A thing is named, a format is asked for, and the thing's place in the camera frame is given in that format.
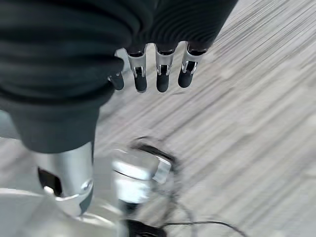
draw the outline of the silver metal part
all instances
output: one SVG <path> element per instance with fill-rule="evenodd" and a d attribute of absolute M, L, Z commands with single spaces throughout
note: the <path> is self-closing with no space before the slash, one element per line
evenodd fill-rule
<path fill-rule="evenodd" d="M 59 154 L 40 154 L 35 162 L 40 170 L 56 177 L 61 194 L 54 184 L 40 180 L 46 194 L 68 215 L 82 215 L 90 205 L 93 189 L 92 144 L 87 143 L 72 151 Z"/>
<path fill-rule="evenodd" d="M 157 68 L 157 74 L 161 75 L 161 66 L 166 65 L 167 66 L 167 72 L 166 75 L 168 76 L 170 74 L 170 68 L 172 66 L 173 56 L 174 52 L 169 55 L 162 55 L 158 52 L 157 46 L 156 47 L 156 68 Z"/>
<path fill-rule="evenodd" d="M 0 193 L 2 237 L 127 237 L 123 212 L 119 209 L 110 156 L 94 161 L 94 192 L 89 209 L 70 217 L 36 185 L 32 170 L 17 173 Z"/>
<path fill-rule="evenodd" d="M 2 110 L 0 110 L 0 137 L 19 139 L 10 115 Z"/>
<path fill-rule="evenodd" d="M 155 176 L 153 177 L 153 180 L 157 181 L 160 184 L 163 184 L 166 182 L 167 177 L 171 170 L 171 163 L 169 160 L 167 160 L 164 157 L 156 156 L 159 160 L 159 165 L 157 168 L 157 171 L 155 173 Z"/>
<path fill-rule="evenodd" d="M 201 61 L 203 55 L 204 54 L 199 55 L 199 56 L 191 55 L 188 51 L 188 43 L 187 43 L 187 47 L 186 47 L 186 50 L 184 52 L 183 59 L 182 59 L 182 65 L 181 65 L 182 72 L 183 73 L 187 72 L 187 67 L 188 67 L 189 62 L 195 62 L 194 67 L 191 70 L 191 74 L 193 74 L 196 71 L 197 65 Z"/>
<path fill-rule="evenodd" d="M 137 72 L 136 68 L 140 68 L 142 72 L 142 77 L 144 78 L 146 76 L 146 47 L 145 47 L 145 53 L 140 57 L 133 57 L 128 55 L 129 65 L 130 68 L 134 74 L 134 77 L 137 78 Z"/>
<path fill-rule="evenodd" d="M 152 182 L 166 182 L 171 163 L 153 154 L 135 149 L 115 149 L 113 169 L 118 198 L 127 203 L 140 204 L 149 198 Z"/>

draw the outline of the blurred metal component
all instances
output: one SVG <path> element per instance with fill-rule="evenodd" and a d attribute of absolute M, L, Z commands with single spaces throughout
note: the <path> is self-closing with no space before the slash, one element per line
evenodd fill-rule
<path fill-rule="evenodd" d="M 166 159 L 136 149 L 115 149 L 112 157 L 118 198 L 126 203 L 144 203 L 152 181 L 163 184 L 171 170 Z"/>
<path fill-rule="evenodd" d="M 157 69 L 157 90 L 167 91 L 169 87 L 169 74 L 172 66 L 175 48 L 170 45 L 155 44 L 156 47 L 156 69 Z"/>
<path fill-rule="evenodd" d="M 135 87 L 138 92 L 143 93 L 147 89 L 146 80 L 146 45 L 138 50 L 127 49 L 130 68 L 134 75 Z"/>
<path fill-rule="evenodd" d="M 10 115 L 2 110 L 0 110 L 0 137 L 19 139 Z"/>
<path fill-rule="evenodd" d="M 189 47 L 190 47 L 190 45 L 189 45 L 189 43 L 187 43 L 187 47 L 186 47 L 186 50 L 184 52 L 183 59 L 182 59 L 181 71 L 183 73 L 187 73 L 187 71 L 189 71 L 190 74 L 194 74 L 194 72 L 197 69 L 198 63 L 201 61 L 204 53 L 207 50 L 205 50 L 204 52 L 202 51 L 201 53 L 194 55 L 194 54 L 192 54 L 192 52 L 194 52 L 194 49 L 190 49 Z M 188 68 L 189 62 L 194 63 L 194 65 L 191 68 Z"/>
<path fill-rule="evenodd" d="M 41 154 L 35 162 L 45 193 L 60 209 L 70 216 L 86 212 L 93 190 L 91 143 L 59 154 Z"/>
<path fill-rule="evenodd" d="M 3 237 L 126 237 L 123 212 L 119 209 L 110 156 L 94 161 L 94 192 L 89 209 L 70 217 L 56 208 L 35 185 L 33 172 L 19 173 L 7 188 L 19 188 L 11 195 L 0 194 Z"/>
<path fill-rule="evenodd" d="M 166 182 L 167 177 L 171 171 L 171 163 L 164 157 L 156 156 L 159 160 L 159 165 L 153 180 L 157 181 L 160 184 Z"/>
<path fill-rule="evenodd" d="M 141 56 L 131 56 L 128 54 L 128 60 L 130 64 L 130 68 L 134 74 L 134 77 L 138 76 L 145 77 L 146 76 L 146 54 L 144 53 Z M 141 69 L 141 75 L 137 72 L 137 69 Z"/>
<path fill-rule="evenodd" d="M 167 70 L 165 74 L 168 76 L 170 74 L 170 68 L 172 66 L 173 56 L 174 56 L 174 49 L 170 51 L 162 51 L 156 47 L 156 68 L 157 74 L 161 75 L 161 66 L 165 65 Z"/>
<path fill-rule="evenodd" d="M 193 78 L 193 74 L 197 70 L 198 63 L 203 55 L 207 52 L 209 45 L 198 43 L 186 43 L 187 47 L 183 55 L 181 71 L 179 74 L 178 83 L 182 88 L 188 87 Z"/>

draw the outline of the black cable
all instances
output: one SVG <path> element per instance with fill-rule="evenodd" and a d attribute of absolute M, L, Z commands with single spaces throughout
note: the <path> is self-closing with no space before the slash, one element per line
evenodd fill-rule
<path fill-rule="evenodd" d="M 231 224 L 228 224 L 226 222 L 221 222 L 221 221 L 170 222 L 170 223 L 166 223 L 163 227 L 167 227 L 167 226 L 192 226 L 192 225 L 201 225 L 201 224 L 217 224 L 217 225 L 226 226 L 228 228 L 231 228 L 232 230 L 234 230 L 235 232 L 237 232 L 241 236 L 248 237 L 248 235 L 246 235 L 245 232 L 241 231 L 237 227 L 235 227 Z"/>
<path fill-rule="evenodd" d="M 162 190 L 154 190 L 154 192 L 163 195 L 163 196 L 168 196 L 169 198 L 169 204 L 168 207 L 166 208 L 166 211 L 163 215 L 162 220 L 167 221 L 168 218 L 171 216 L 171 214 L 174 212 L 174 210 L 176 209 L 176 207 L 180 207 L 180 209 L 182 209 L 188 219 L 189 222 L 168 222 L 168 223 L 164 223 L 160 226 L 160 229 L 164 230 L 165 227 L 167 226 L 190 226 L 192 228 L 192 237 L 196 237 L 196 229 L 194 228 L 195 225 L 202 225 L 202 224 L 217 224 L 217 225 L 223 225 L 226 226 L 232 230 L 234 230 L 235 232 L 237 232 L 238 234 L 240 234 L 243 237 L 248 237 L 248 235 L 241 231 L 238 227 L 229 224 L 227 222 L 223 222 L 223 221 L 193 221 L 193 214 L 192 211 L 190 211 L 184 204 L 179 202 L 179 196 L 180 196 L 180 190 L 181 190 L 181 183 L 180 183 L 180 162 L 179 159 L 171 154 L 167 154 L 161 150 L 159 150 L 156 147 L 150 146 L 146 143 L 143 143 L 141 140 L 142 139 L 149 139 L 151 141 L 154 141 L 155 139 L 151 136 L 144 136 L 144 137 L 140 137 L 140 138 L 136 138 L 133 142 L 132 142 L 132 148 L 134 149 L 139 149 L 148 153 L 151 153 L 153 155 L 156 156 L 162 156 L 166 159 L 168 159 L 171 163 L 172 169 L 171 172 L 173 173 L 173 187 L 171 188 L 170 194 L 166 194 L 164 191 Z"/>

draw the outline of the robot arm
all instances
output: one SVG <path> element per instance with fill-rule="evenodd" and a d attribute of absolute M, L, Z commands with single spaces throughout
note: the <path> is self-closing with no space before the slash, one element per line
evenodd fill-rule
<path fill-rule="evenodd" d="M 99 108 L 122 89 L 125 48 L 145 92 L 146 44 L 156 44 L 157 89 L 187 42 L 179 85 L 188 87 L 237 0 L 3 0 L 0 109 L 36 160 L 45 192 L 67 214 L 89 207 Z"/>

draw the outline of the black rubber grip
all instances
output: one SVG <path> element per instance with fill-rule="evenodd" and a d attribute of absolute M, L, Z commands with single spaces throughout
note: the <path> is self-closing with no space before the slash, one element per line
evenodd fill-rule
<path fill-rule="evenodd" d="M 114 74 L 113 76 L 111 76 L 111 82 L 115 90 L 122 90 L 124 88 L 124 80 L 122 73 Z"/>
<path fill-rule="evenodd" d="M 138 77 L 134 78 L 135 79 L 135 87 L 136 90 L 139 93 L 144 93 L 147 89 L 147 80 L 146 76 L 142 77 L 141 75 L 138 75 Z"/>
<path fill-rule="evenodd" d="M 169 87 L 169 76 L 166 74 L 157 75 L 157 90 L 159 92 L 166 92 Z"/>
<path fill-rule="evenodd" d="M 190 71 L 183 73 L 180 71 L 178 83 L 182 88 L 187 88 L 192 82 L 193 74 Z"/>

